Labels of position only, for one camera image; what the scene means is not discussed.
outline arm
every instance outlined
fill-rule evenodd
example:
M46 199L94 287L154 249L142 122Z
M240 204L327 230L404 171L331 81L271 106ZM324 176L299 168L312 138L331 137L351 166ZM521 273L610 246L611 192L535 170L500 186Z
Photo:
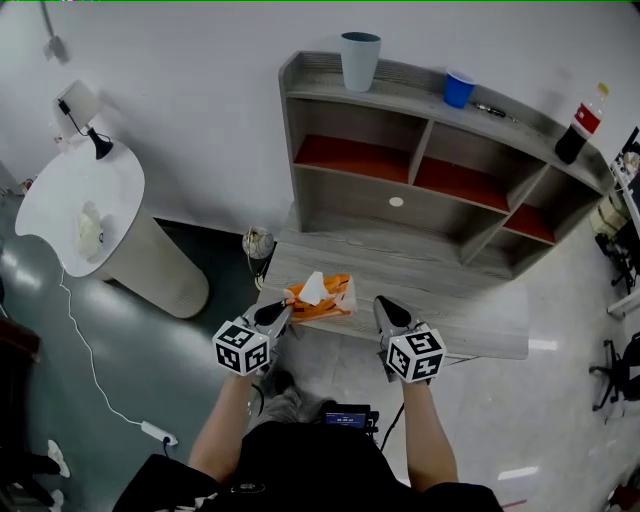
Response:
M407 466L411 487L424 492L436 484L457 482L451 445L442 430L425 381L402 383L407 431Z
M229 375L216 406L191 449L189 466L226 483L238 466L247 430L247 402L253 375Z

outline office chair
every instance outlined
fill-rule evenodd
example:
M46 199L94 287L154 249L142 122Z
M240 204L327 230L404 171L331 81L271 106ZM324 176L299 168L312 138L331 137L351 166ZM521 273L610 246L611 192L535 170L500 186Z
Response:
M640 238L633 221L628 221L620 228L614 241L599 234L596 235L596 243L619 272L618 277L611 280L611 286L616 286L624 279L627 295L630 294L640 273Z
M591 366L589 368L589 373L600 372L609 377L609 386L604 398L600 405L593 406L592 409L594 411L604 407L612 391L614 391L614 396L611 397L611 403L619 400L620 393L627 401L635 402L640 400L640 332L633 335L622 358L616 353L613 341L604 340L604 346L605 349L608 346L611 351L611 368L602 366Z

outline gray floor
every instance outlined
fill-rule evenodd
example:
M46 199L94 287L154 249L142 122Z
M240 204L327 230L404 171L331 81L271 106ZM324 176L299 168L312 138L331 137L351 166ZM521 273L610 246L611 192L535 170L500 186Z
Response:
M111 510L162 445L107 409L93 384L89 353L67 316L55 253L36 237L15 235L17 207L12 200L0 207L0 276L7 312L41 337L41 361L27 390L27 442L35 453L46 453L47 439L62 448L72 478L41 481L49 490L62 489L64 510ZM211 336L253 304L258 292L239 235L167 232L211 283L210 300L194 319L172 318L117 283L65 277L65 284L112 406L175 434L180 443L169 448L170 455L184 461L224 378L214 363Z
M6 306L43 339L42 362L29 388L28 440L36 452L45 450L48 438L64 450L72 478L45 484L67 494L65 510L111 510L135 471L161 446L106 409L93 385L87 350L67 318L55 255L36 238L12 235L12 208L3 207L0 215ZM172 235L209 273L214 290L207 311L193 321L172 319L118 286L91 279L67 283L114 407L173 432L180 439L173 456L185 460L223 378L210 336L256 292L239 237ZM461 479L490 486L503 505L523 502L509 510L602 510L607 493L638 463L640 409L627 405L624 418L621 404L591 411L602 380L587 368L604 363L602 340L613 338L622 352L637 327L605 312L620 297L609 285L612 276L583 223L521 278L529 292L527 360L461 363L432 384ZM371 404L381 413L384 433L402 395L399 386L386 383L376 343L317 331L313 343L287 336L280 348L282 364L305 391ZM611 419L605 425L606 417ZM385 455L396 476L406 479L403 419Z

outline wooden shelf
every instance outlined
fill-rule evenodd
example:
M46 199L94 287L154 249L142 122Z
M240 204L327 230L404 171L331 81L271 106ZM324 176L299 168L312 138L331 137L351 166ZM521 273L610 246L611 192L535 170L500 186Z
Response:
M414 185L490 210L509 213L503 183L490 174L425 157Z
M398 149L320 135L308 135L295 163L407 183L411 155Z
M380 60L372 88L367 92L352 92L344 87L339 54L302 52L298 55L302 56L302 68L295 74L295 80L285 85L289 98L348 102L433 119L486 136L548 162L599 194L607 194L613 185L608 164L595 148L587 145L576 162L567 165L555 154L557 138L553 135L543 133L526 122L514 123L508 117L501 119L480 112L470 104L463 109L453 109L442 100L443 91L417 87L416 82L425 85L439 83L433 77L425 78L425 73L434 74L430 70ZM398 77L404 78L406 84L397 83Z
M547 227L542 210L523 204L505 223L503 229L524 235L534 240L554 245L556 239Z

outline lamp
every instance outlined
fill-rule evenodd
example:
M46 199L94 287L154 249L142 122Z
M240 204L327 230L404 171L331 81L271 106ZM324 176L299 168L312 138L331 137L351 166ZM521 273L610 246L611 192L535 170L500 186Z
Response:
M104 158L113 147L109 137L107 137L108 142L101 139L96 131L89 126L89 121L99 111L100 100L82 80L73 82L53 101L53 112L64 138L70 139L76 131L84 137L89 137L96 146L96 160ZM80 126L86 127L86 134L80 131Z

